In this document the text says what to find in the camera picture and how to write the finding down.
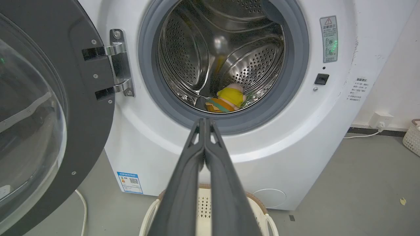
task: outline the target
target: yellow leaf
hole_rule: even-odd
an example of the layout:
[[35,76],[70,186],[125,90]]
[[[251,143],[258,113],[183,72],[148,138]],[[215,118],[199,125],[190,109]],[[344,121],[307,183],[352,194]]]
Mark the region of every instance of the yellow leaf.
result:
[[405,204],[407,203],[407,200],[405,198],[400,198],[399,202],[401,203],[401,205],[405,206]]

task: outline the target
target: white wall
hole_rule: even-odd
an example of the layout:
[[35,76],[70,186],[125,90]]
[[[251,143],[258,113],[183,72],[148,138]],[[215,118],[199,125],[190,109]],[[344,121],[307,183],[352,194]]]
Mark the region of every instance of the white wall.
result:
[[387,130],[406,131],[412,119],[420,118],[420,2],[414,7],[352,127],[368,128],[375,111],[394,116]]

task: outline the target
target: warning label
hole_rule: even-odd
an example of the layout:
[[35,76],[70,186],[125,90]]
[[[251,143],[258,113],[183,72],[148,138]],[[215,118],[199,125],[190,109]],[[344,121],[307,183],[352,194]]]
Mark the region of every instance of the warning label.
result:
[[347,100],[352,102],[360,102],[362,97],[366,94],[369,88],[368,80],[364,77],[356,78],[350,93],[347,95]]
[[327,16],[320,19],[322,42],[324,48],[324,63],[337,61],[338,32],[336,16]]

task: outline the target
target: plush toy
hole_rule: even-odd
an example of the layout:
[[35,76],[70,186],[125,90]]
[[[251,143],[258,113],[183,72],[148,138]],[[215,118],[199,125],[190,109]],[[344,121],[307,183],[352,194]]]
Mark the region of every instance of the plush toy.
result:
[[247,99],[244,90],[239,84],[230,84],[217,92],[217,98],[206,100],[207,111],[223,113],[239,110],[241,104]]

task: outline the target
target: screw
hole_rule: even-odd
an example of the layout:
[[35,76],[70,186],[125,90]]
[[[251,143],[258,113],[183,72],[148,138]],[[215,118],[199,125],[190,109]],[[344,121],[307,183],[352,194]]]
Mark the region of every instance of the screw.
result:
[[121,38],[121,32],[119,32],[118,30],[114,31],[114,38],[119,39]]

